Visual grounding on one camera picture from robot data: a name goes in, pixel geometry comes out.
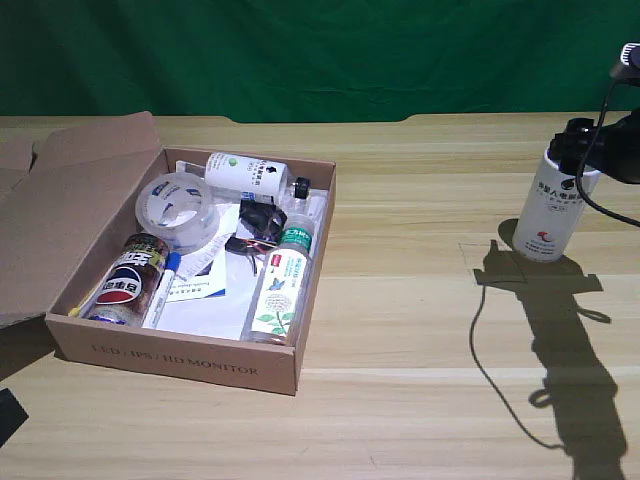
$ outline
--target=red logo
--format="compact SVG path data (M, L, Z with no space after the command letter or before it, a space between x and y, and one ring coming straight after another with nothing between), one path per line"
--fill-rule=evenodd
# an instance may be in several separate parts
M548 232L538 232L538 236L543 242L551 243L553 242L553 237Z

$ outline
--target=cardboard box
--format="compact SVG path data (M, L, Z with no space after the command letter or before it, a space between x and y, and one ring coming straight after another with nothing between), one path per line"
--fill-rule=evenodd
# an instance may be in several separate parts
M177 160L204 165L210 152L163 148L147 112L53 133L30 171L28 145L16 140L0 156L0 325L46 313L71 361L295 394L333 212L335 164L253 153L287 163L329 192L299 336L283 347L67 317L139 231L134 204L142 187L173 171Z

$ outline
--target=green screen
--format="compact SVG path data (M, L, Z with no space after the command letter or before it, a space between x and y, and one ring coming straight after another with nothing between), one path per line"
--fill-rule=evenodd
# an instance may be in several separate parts
M637 0L4 0L0 114L395 121L599 108ZM640 89L614 109L640 106Z

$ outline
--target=bottle cap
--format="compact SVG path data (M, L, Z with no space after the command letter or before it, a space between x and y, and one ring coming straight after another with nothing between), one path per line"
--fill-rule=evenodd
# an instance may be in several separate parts
M294 184L293 196L295 198L300 198L304 200L309 196L310 188L311 188L311 181L308 178L298 177L296 178L296 183Z

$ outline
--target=clear packing tape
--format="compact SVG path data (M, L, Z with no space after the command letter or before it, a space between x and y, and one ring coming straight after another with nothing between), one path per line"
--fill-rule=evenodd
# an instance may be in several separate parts
M136 217L148 233L182 255L206 245L218 230L211 187L191 173L168 173L151 181L136 201Z

